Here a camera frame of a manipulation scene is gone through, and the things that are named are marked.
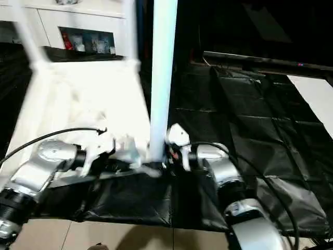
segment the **black cable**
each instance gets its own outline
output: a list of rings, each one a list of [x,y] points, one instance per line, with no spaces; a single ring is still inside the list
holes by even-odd
[[[211,143],[211,142],[192,142],[192,143],[188,143],[182,147],[185,146],[196,146],[196,145],[210,145],[213,147],[218,148],[219,150],[223,151],[224,153],[226,153],[229,156],[230,161],[235,165],[235,167],[237,168],[238,172],[240,173],[241,176],[245,176],[243,170],[241,170],[239,168],[239,166],[237,165],[237,160],[234,156],[232,156],[226,149],[224,149],[223,147],[221,147],[220,145]],[[290,209],[288,208],[287,204],[283,201],[283,199],[280,197],[280,195],[278,194],[278,192],[275,190],[275,188],[273,187],[273,185],[269,182],[269,180],[266,178],[266,176],[264,176],[264,174],[252,163],[250,162],[248,159],[246,159],[245,157],[236,154],[237,158],[245,161],[250,167],[252,167],[256,173],[260,176],[260,178],[266,183],[266,185],[268,186],[268,188],[272,191],[272,193],[274,194],[274,196],[279,200],[279,202],[281,203],[281,205],[283,206],[284,210],[286,211],[293,229],[294,229],[294,237],[295,237],[295,244],[292,247],[292,245],[290,246],[291,248],[294,248],[295,250],[298,250],[299,248],[299,240],[300,240],[300,234],[299,234],[299,230],[297,227],[297,223],[296,220],[293,216],[293,214],[291,213]]]
[[[72,129],[63,129],[63,130],[59,130],[50,134],[46,134],[46,135],[42,135],[36,139],[33,139],[27,143],[24,143],[22,146],[17,147],[15,150],[13,150],[12,152],[10,152],[8,155],[6,155],[2,160],[0,160],[0,166],[6,161],[8,160],[11,156],[13,156],[14,154],[16,154],[17,152],[21,151],[22,149],[30,146],[31,144],[34,144],[36,142],[39,142],[43,139],[49,138],[51,136],[57,135],[57,134],[62,134],[62,133],[67,133],[67,132],[71,132],[71,131],[80,131],[80,130],[92,130],[92,131],[96,131],[98,132],[98,134],[102,134],[105,131],[102,131],[100,129],[94,129],[94,128],[72,128]]]

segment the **tile floor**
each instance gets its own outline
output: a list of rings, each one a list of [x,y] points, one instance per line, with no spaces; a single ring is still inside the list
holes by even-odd
[[[24,225],[11,250],[87,250],[103,243],[109,250],[227,250],[224,234],[216,232],[38,219]],[[302,239],[300,249],[312,246]]]

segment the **white pole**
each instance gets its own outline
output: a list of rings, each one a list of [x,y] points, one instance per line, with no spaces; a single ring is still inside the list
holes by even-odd
[[[12,13],[16,20],[14,24],[29,57],[30,67],[34,68],[36,64],[47,62],[47,56],[44,51],[37,46],[33,32],[29,29],[28,20],[21,5],[21,1],[11,0],[10,2],[12,4]]]
[[[126,58],[131,60],[137,60],[137,32],[136,32],[136,6],[135,0],[124,0],[123,1],[123,10],[125,13],[125,29],[124,36],[126,47],[128,53],[126,54]]]
[[[163,161],[168,126],[177,0],[154,0],[149,159]]]

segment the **cabinet drawer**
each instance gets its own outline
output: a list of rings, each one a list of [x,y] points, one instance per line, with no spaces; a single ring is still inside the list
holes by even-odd
[[[12,15],[11,8],[12,8],[11,6],[0,5],[0,21],[8,21],[8,22],[16,21]],[[37,45],[50,46],[37,9],[26,8],[25,11],[27,14],[27,19],[29,21],[31,32],[33,33]]]
[[[113,34],[116,54],[126,56],[122,18],[96,16],[68,11],[38,10],[51,47],[65,48],[59,27],[109,32]]]

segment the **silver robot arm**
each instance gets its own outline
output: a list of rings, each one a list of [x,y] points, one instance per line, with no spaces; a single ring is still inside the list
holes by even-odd
[[[0,249],[13,243],[58,171],[82,167],[86,152],[59,140],[42,142],[0,192]]]
[[[244,180],[225,152],[211,145],[199,145],[196,152],[190,154],[189,159],[209,173],[210,191],[206,193],[217,199],[230,228],[227,234],[230,249],[286,249],[279,232],[259,201],[247,192]]]

